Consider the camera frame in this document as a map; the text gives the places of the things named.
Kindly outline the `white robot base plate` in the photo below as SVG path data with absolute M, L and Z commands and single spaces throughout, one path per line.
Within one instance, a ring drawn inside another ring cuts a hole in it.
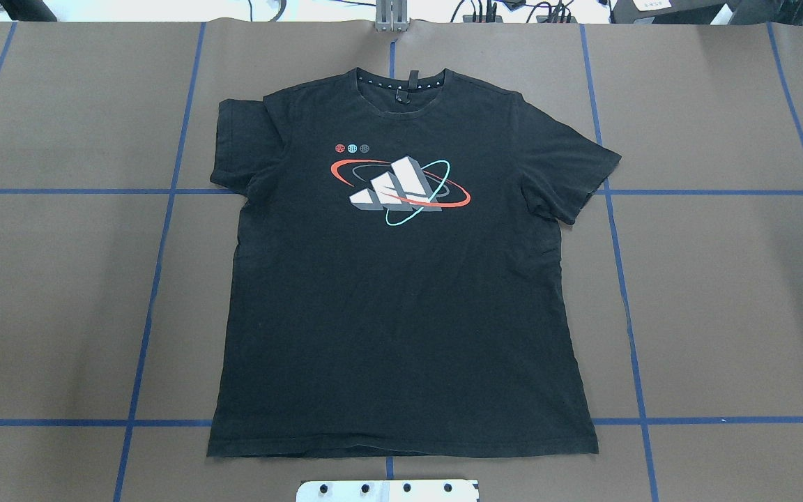
M 477 480 L 311 480 L 296 501 L 480 501 Z

